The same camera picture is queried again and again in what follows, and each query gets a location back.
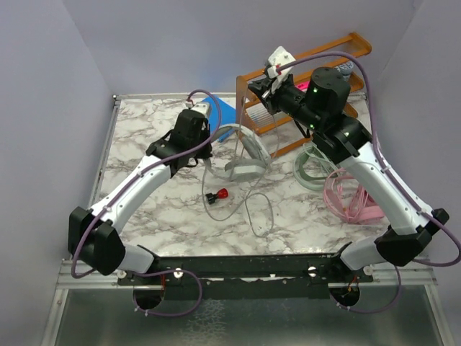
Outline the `mint green headphones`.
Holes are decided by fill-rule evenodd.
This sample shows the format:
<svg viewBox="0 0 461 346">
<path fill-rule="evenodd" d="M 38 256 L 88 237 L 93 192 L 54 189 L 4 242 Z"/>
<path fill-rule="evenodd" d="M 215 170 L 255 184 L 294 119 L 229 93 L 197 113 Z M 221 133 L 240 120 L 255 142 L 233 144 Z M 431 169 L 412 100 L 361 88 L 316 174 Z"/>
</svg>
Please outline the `mint green headphones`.
<svg viewBox="0 0 461 346">
<path fill-rule="evenodd" d="M 303 144 L 292 164 L 292 173 L 296 181 L 311 191 L 321 191 L 326 178 L 336 169 L 336 165 L 313 143 Z"/>
</svg>

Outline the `pink grey headphones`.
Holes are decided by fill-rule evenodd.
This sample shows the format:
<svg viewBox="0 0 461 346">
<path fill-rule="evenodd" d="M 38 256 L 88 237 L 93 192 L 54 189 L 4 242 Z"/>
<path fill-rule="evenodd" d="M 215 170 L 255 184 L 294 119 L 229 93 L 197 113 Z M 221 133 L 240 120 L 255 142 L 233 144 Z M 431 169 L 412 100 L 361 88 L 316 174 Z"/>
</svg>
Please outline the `pink grey headphones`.
<svg viewBox="0 0 461 346">
<path fill-rule="evenodd" d="M 327 176 L 323 201 L 344 223 L 369 225 L 385 217 L 371 195 L 345 169 L 337 169 Z"/>
</svg>

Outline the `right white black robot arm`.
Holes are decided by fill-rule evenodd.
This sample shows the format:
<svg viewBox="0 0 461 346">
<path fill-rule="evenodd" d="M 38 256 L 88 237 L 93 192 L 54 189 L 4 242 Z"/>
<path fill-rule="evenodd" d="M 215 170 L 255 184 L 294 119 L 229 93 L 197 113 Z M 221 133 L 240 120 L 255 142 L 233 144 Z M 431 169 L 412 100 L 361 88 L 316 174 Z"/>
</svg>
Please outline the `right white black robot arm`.
<svg viewBox="0 0 461 346">
<path fill-rule="evenodd" d="M 418 198 L 375 153 L 372 136 L 363 124 L 344 114 L 349 83 L 329 67 L 315 69 L 305 91 L 295 86 L 291 74 L 277 89 L 272 88 L 274 83 L 265 77 L 250 82 L 249 90 L 269 113 L 283 112 L 311 131 L 318 149 L 363 186 L 390 223 L 383 235 L 342 247 L 339 259 L 331 263 L 332 276 L 346 282 L 367 265 L 389 262 L 403 267 L 413 261 L 449 215 Z"/>
</svg>

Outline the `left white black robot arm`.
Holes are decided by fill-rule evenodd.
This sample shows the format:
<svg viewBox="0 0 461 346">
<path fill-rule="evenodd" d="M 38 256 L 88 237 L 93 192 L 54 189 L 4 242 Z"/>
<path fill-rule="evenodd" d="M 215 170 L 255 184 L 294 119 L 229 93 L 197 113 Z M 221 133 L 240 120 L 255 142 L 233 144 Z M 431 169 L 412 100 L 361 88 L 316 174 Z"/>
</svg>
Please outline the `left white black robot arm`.
<svg viewBox="0 0 461 346">
<path fill-rule="evenodd" d="M 115 270 L 134 272 L 143 284 L 154 283 L 159 267 L 154 253 L 124 243 L 120 234 L 132 214 L 156 189 L 191 160 L 211 153 L 210 105 L 200 102 L 182 110 L 175 126 L 148 147 L 137 167 L 108 196 L 88 209 L 77 207 L 69 216 L 68 250 L 92 271 L 108 275 Z"/>
</svg>

